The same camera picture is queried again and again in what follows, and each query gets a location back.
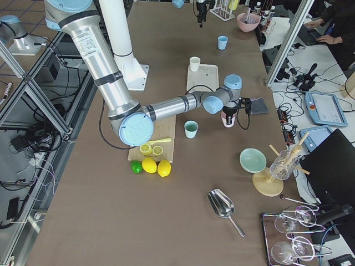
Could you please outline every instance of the yellow spoon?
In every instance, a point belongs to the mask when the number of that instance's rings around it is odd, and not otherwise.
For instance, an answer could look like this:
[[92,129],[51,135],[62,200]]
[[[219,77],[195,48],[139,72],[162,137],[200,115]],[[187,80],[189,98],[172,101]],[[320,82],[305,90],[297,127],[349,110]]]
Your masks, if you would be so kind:
[[167,138],[161,139],[161,140],[150,140],[150,141],[148,141],[147,143],[148,143],[149,145],[153,145],[153,144],[158,143],[158,142],[170,142],[170,141],[171,141],[171,138],[170,138],[170,137],[167,137]]

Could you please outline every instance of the robotic arm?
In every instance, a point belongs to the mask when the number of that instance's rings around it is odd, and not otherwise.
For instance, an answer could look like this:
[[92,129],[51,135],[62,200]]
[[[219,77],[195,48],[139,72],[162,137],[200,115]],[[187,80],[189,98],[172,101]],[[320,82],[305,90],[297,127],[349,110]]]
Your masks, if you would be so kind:
[[153,121],[199,107],[215,114],[226,104],[235,104],[240,96],[241,78],[228,75],[215,92],[196,91],[171,100],[141,106],[134,100],[123,80],[112,53],[99,29],[99,13],[92,0],[45,0],[46,20],[50,28],[69,34],[100,90],[109,112],[108,118],[123,143],[139,146],[153,134]]
[[6,44],[12,39],[19,50],[31,49],[34,46],[34,39],[28,35],[18,17],[14,15],[0,17],[0,42]]
[[[173,5],[177,8],[181,8],[185,3],[184,0],[173,0],[172,2]],[[199,12],[197,15],[197,23],[200,28],[202,28],[203,21],[206,22],[207,11],[212,9],[215,4],[215,0],[196,0],[197,11]]]

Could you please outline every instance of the brown tabletop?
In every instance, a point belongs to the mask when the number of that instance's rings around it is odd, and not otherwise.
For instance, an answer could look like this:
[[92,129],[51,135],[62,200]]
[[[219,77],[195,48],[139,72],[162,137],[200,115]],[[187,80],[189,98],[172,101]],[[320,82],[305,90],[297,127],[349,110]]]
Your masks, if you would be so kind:
[[[263,97],[270,113],[251,116],[248,130],[227,129],[220,114],[203,109],[178,115],[172,172],[161,178],[134,174],[128,152],[103,142],[97,93],[27,265],[266,265],[260,213],[279,212],[290,202],[259,194],[252,174],[239,164],[247,147],[261,150],[268,165],[275,159],[268,145],[285,148],[254,33],[211,13],[199,28],[191,4],[176,9],[171,3],[134,3],[128,23],[135,57],[150,66],[145,91],[133,93],[142,104],[183,95],[189,58],[198,56],[219,67],[221,84],[228,74],[240,75],[241,94]],[[229,37],[226,50],[217,49],[219,35]],[[191,119],[200,128],[187,139],[183,124]],[[246,125],[244,112],[240,120]],[[122,145],[108,119],[103,128],[111,142]],[[214,188],[234,201],[245,238],[214,214],[207,199]],[[283,193],[298,197],[293,178]]]

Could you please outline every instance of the yellow lemon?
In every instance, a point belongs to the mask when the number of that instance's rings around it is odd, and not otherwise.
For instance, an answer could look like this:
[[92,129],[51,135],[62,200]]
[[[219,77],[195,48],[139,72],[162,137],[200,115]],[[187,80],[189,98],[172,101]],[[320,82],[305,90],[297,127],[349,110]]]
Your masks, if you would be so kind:
[[162,160],[158,164],[158,174],[161,177],[168,176],[171,172],[171,164],[168,160]]
[[142,168],[147,173],[155,173],[156,172],[156,162],[152,158],[144,158],[142,160]]
[[148,155],[148,154],[151,154],[152,148],[148,143],[145,143],[145,144],[139,146],[139,151],[143,155]]
[[159,156],[159,155],[162,155],[163,154],[163,147],[159,146],[159,145],[156,145],[153,147],[153,154],[155,156]]

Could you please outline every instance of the green bowl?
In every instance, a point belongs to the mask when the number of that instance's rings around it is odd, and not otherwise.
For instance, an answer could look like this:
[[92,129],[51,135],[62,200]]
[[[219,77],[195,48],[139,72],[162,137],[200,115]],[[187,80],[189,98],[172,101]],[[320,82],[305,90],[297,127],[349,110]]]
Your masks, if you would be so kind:
[[259,173],[266,167],[266,158],[261,151],[253,148],[245,149],[240,153],[240,165],[249,173]]

